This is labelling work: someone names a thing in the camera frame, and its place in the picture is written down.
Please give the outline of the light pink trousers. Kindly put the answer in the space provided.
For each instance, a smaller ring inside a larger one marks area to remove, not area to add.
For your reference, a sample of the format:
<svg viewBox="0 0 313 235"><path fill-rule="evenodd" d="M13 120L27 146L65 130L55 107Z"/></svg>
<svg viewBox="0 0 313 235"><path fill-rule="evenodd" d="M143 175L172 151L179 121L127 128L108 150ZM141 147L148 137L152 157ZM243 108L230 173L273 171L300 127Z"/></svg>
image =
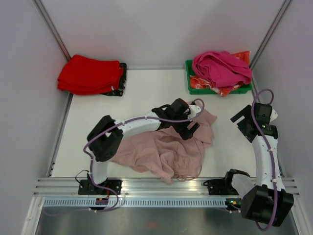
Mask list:
<svg viewBox="0 0 313 235"><path fill-rule="evenodd" d="M139 173L149 171L168 184L174 178L181 181L197 178L205 150L212 144L211 126L216 120L216 116L204 110L195 120L199 128L188 140L183 140L173 127L127 137L111 162Z"/></svg>

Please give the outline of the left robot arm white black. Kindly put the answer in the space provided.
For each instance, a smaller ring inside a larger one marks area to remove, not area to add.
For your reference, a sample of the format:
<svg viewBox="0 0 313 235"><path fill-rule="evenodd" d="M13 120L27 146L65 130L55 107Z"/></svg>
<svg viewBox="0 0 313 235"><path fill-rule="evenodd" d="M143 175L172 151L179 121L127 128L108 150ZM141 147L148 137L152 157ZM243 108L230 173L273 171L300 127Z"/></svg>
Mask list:
<svg viewBox="0 0 313 235"><path fill-rule="evenodd" d="M114 157L121 142L130 136L148 131L157 131L173 127L183 140L192 138L199 124L194 120L204 111L204 101L200 98L187 103L177 98L172 104L153 108L144 115L113 119L106 115L100 119L87 136L83 152L90 158L87 181L95 194L109 190L106 173L109 160Z"/></svg>

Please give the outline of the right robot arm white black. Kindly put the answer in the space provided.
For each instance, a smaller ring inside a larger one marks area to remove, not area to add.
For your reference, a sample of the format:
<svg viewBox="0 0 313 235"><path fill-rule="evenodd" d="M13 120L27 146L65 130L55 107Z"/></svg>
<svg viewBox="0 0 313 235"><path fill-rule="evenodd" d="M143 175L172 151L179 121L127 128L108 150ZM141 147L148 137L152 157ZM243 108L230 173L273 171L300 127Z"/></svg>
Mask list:
<svg viewBox="0 0 313 235"><path fill-rule="evenodd" d="M283 184L277 157L278 130L271 125L272 106L247 105L231 118L252 144L256 161L256 182L248 173L231 169L225 175L223 188L240 196L241 213L257 224L279 227L294 204L294 197Z"/></svg>

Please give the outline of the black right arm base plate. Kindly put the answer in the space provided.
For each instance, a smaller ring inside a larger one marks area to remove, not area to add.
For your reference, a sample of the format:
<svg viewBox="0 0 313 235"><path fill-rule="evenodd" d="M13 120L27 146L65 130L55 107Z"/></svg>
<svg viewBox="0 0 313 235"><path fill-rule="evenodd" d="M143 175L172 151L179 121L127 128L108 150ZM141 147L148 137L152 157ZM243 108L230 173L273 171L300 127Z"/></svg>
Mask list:
<svg viewBox="0 0 313 235"><path fill-rule="evenodd" d="M211 196L238 196L238 192L224 179L207 180L203 183Z"/></svg>

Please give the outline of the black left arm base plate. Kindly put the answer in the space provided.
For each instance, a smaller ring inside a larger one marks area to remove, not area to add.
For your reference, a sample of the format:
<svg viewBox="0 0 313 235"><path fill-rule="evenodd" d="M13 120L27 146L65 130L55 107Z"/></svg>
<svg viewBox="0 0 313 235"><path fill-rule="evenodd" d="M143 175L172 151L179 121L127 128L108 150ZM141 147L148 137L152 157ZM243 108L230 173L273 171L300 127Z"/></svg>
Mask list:
<svg viewBox="0 0 313 235"><path fill-rule="evenodd" d="M96 187L90 180L81 180L78 188L79 195L113 195L111 189L120 195L122 180L106 180L100 184L101 188Z"/></svg>

